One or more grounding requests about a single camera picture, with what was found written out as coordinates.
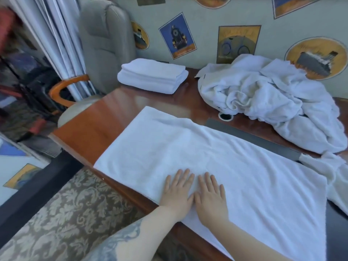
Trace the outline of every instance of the white curtain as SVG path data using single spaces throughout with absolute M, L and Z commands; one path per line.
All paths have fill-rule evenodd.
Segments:
M 77 0 L 10 0 L 62 80 L 86 73 Z M 68 87 L 76 101 L 95 94 L 90 82 Z

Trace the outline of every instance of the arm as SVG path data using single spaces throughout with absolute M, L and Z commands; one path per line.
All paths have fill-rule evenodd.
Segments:
M 187 169 L 180 178 L 179 170 L 171 185 L 169 175 L 158 208 L 107 238 L 83 260 L 150 261 L 163 238 L 176 222 L 185 218 L 193 204 L 194 197 L 188 198 L 188 192 L 194 175 L 188 178 L 189 173 Z
M 198 176 L 198 182 L 201 193 L 194 194 L 198 217 L 236 261 L 289 261 L 228 220 L 225 189 L 214 175 L 206 173 L 205 182 Z

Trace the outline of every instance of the stack of folded towels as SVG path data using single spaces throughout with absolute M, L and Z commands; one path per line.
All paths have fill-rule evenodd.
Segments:
M 139 89 L 173 94 L 188 75 L 185 66 L 137 58 L 122 65 L 117 79 Z

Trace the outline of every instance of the forearm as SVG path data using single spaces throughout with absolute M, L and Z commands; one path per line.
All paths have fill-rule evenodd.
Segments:
M 290 261 L 232 222 L 214 222 L 209 229 L 236 261 Z
M 84 261 L 150 261 L 174 224 L 170 210 L 159 206 L 107 238 Z

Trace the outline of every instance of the wooden tabletop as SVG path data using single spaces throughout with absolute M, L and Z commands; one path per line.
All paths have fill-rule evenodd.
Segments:
M 208 106 L 199 95 L 197 80 L 194 78 L 198 70 L 188 69 L 188 71 L 188 78 L 172 95 L 122 85 L 55 130 L 50 137 L 141 211 L 150 213 L 157 207 L 155 203 L 92 167 L 145 106 L 151 106 L 179 118 L 190 118 L 200 125 L 204 125 L 208 118 L 221 121 L 218 118 L 219 112 Z M 341 110 L 348 110 L 347 100 L 336 99 L 336 102 Z M 340 119 L 347 128 L 348 112 L 343 113 Z M 315 155 L 283 139 L 271 125 L 250 120 L 243 114 L 238 114 L 232 121 L 223 123 L 280 145 Z M 171 233 L 201 260 L 230 260 L 182 223 L 177 223 Z

